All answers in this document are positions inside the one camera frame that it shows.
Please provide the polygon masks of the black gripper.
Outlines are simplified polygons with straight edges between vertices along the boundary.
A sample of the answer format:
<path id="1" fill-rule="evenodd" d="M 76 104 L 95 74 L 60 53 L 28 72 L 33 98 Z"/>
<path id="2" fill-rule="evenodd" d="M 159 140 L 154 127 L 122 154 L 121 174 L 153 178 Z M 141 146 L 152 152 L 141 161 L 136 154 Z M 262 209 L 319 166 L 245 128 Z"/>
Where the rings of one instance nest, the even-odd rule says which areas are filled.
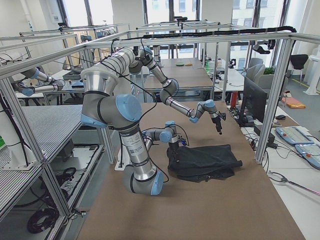
<path id="1" fill-rule="evenodd" d="M 211 114 L 211 120 L 215 124 L 216 131 L 219 133 L 219 135 L 222 135 L 222 124 L 221 119 L 219 117 L 219 113 L 213 113 Z"/>
<path id="2" fill-rule="evenodd" d="M 168 143 L 169 149 L 172 151 L 173 154 L 177 153 L 177 150 L 179 149 L 179 142 L 169 142 Z"/>

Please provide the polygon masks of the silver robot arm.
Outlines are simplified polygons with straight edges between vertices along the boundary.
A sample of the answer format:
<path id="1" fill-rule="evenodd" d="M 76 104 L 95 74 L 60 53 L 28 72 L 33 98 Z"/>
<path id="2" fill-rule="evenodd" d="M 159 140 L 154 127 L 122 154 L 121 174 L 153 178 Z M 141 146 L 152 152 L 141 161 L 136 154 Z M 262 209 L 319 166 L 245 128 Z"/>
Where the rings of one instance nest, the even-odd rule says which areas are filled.
<path id="1" fill-rule="evenodd" d="M 160 91 L 162 103 L 187 116 L 192 123 L 197 123 L 203 113 L 208 112 L 217 132 L 220 135 L 222 134 L 221 120 L 226 119 L 226 114 L 217 110 L 212 99 L 199 102 L 194 109 L 188 108 L 175 100 L 173 94 L 178 90 L 178 82 L 163 73 L 158 63 L 154 60 L 151 50 L 147 48 L 132 49 L 130 47 L 123 47 L 115 53 L 110 54 L 107 59 L 117 60 L 117 66 L 129 69 L 131 74 L 140 72 L 143 66 L 147 67 L 162 86 L 162 90 Z"/>
<path id="2" fill-rule="evenodd" d="M 165 174 L 152 162 L 148 150 L 153 141 L 168 143 L 176 131 L 172 127 L 146 131 L 142 135 L 142 108 L 131 94 L 113 95 L 119 79 L 108 70 L 96 66 L 81 72 L 84 99 L 81 113 L 83 124 L 96 128 L 113 125 L 129 155 L 130 163 L 123 171 L 125 188 L 135 194 L 156 196 L 162 191 Z"/>

